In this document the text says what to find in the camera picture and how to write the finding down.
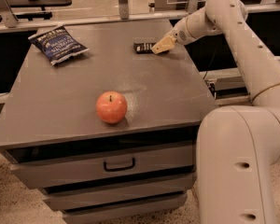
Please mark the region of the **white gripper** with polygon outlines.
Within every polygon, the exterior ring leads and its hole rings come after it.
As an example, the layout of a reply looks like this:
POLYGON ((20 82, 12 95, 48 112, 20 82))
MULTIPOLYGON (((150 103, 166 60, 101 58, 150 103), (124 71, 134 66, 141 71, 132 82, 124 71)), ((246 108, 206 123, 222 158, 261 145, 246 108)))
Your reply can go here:
POLYGON ((187 45, 193 43, 197 38, 191 33, 191 18, 186 17, 175 24, 175 26, 157 42, 152 48, 154 54, 160 54, 175 47, 175 43, 187 45))

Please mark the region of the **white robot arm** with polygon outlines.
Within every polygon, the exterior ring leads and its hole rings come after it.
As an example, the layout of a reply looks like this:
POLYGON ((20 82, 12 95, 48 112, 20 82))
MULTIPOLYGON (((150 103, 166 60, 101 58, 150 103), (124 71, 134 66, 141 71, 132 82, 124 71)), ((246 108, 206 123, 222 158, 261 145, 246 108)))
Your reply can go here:
POLYGON ((277 224, 270 167, 280 162, 280 62, 246 23, 240 0, 206 0, 152 50, 161 53, 222 34, 248 91, 249 106, 217 108, 197 135, 201 224, 277 224))

